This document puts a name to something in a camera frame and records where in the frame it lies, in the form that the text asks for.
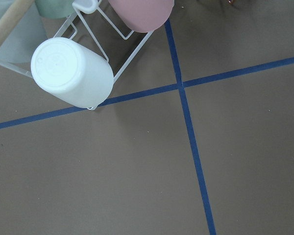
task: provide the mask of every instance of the wooden handle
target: wooden handle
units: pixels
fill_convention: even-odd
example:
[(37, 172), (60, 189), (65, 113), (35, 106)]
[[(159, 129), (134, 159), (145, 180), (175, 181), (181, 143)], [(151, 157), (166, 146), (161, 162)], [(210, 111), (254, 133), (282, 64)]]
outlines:
[(35, 0), (15, 0), (0, 19), (0, 46)]

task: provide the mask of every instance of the white cup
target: white cup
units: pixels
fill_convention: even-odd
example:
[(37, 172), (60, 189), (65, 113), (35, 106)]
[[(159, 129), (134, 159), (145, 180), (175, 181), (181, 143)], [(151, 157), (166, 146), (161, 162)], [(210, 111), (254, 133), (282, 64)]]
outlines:
[[(13, 0), (0, 0), (0, 19)], [(33, 4), (0, 47), (0, 59), (10, 63), (30, 62), (37, 46), (46, 40), (46, 32)]]
[(40, 88), (80, 108), (96, 108), (114, 83), (105, 59), (67, 38), (51, 38), (39, 45), (31, 72)]

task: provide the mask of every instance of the wooden stick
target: wooden stick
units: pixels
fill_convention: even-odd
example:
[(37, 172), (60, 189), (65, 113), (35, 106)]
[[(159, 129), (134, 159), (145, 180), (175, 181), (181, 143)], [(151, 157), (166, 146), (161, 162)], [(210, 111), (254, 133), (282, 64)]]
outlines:
[(35, 0), (15, 0), (0, 19), (0, 46)]

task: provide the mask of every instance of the blue grid line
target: blue grid line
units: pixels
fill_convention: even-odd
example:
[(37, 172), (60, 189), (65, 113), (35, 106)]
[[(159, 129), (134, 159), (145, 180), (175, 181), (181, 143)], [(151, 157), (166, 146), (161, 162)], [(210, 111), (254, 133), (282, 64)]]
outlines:
[(178, 91), (179, 91), (180, 98), (181, 98), (185, 124), (186, 124), (187, 133), (188, 133), (188, 137), (189, 137), (189, 141), (190, 141), (190, 145), (191, 145), (195, 169), (196, 169), (196, 173), (197, 173), (199, 189), (200, 189), (201, 198), (202, 198), (202, 202), (203, 202), (203, 206), (204, 206), (204, 210), (205, 210), (205, 214), (206, 214), (208, 229), (209, 229), (210, 235), (216, 235), (217, 234), (216, 228), (215, 228), (215, 224), (214, 224), (214, 220), (213, 220), (213, 216), (212, 216), (212, 211), (211, 211), (207, 187), (206, 187), (206, 183), (205, 183), (205, 179), (204, 179), (204, 174), (203, 174), (202, 167), (201, 167), (199, 151), (198, 151), (198, 147), (197, 147), (192, 118), (191, 118), (191, 114), (190, 114), (190, 109), (188, 106), (186, 93), (185, 93), (185, 90), (183, 87), (182, 74), (181, 74), (181, 69), (180, 69), (180, 65), (179, 65), (179, 61), (178, 61), (178, 57), (177, 57), (177, 52), (176, 52), (176, 48), (175, 48), (175, 43), (174, 43), (170, 20), (167, 20), (167, 22), (165, 23), (165, 28), (166, 28), (167, 38), (168, 38), (168, 42), (169, 42), (175, 77), (176, 77), (176, 81), (178, 84)]
[(290, 64), (294, 64), (294, 57), (189, 80), (189, 81), (183, 82), (183, 85), (184, 87), (191, 87), (191, 86), (196, 86), (196, 85), (200, 85), (200, 84), (204, 84), (208, 82), (223, 80), (226, 78), (241, 76), (244, 74), (259, 72), (263, 70), (269, 70), (269, 69), (273, 69), (273, 68), (277, 68), (277, 67), (285, 66), (285, 65), (290, 65)]
[[(153, 88), (153, 89), (145, 90), (145, 91), (141, 91), (141, 92), (126, 94), (126, 95), (121, 95), (118, 97), (106, 99), (103, 103), (101, 103), (99, 105), (99, 107), (105, 106), (105, 105), (110, 105), (110, 104), (115, 104), (115, 103), (120, 103), (123, 101), (132, 100), (132, 99), (138, 99), (138, 98), (149, 96), (149, 95), (160, 94), (163, 92), (169, 92), (169, 91), (173, 91), (173, 90), (177, 90), (176, 84), (166, 85), (166, 86)], [(86, 109), (77, 108), (77, 107), (70, 107), (70, 108), (51, 111), (48, 113), (37, 114), (37, 115), (29, 116), (29, 117), (16, 119), (16, 120), (6, 121), (6, 122), (0, 123), (0, 129), (11, 127), (11, 126), (16, 126), (16, 125), (21, 125), (21, 124), (25, 124), (25, 123), (29, 123), (29, 122), (33, 122), (33, 121), (44, 120), (47, 118), (53, 118), (53, 117), (57, 117), (57, 116), (65, 115), (65, 114), (76, 113), (76, 112), (83, 111), (83, 110), (86, 110)]]

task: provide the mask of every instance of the wooden rod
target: wooden rod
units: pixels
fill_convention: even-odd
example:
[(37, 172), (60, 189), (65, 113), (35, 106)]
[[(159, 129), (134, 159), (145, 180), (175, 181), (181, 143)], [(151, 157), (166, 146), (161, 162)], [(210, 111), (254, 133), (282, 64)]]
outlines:
[(0, 19), (0, 46), (35, 0), (15, 0)]

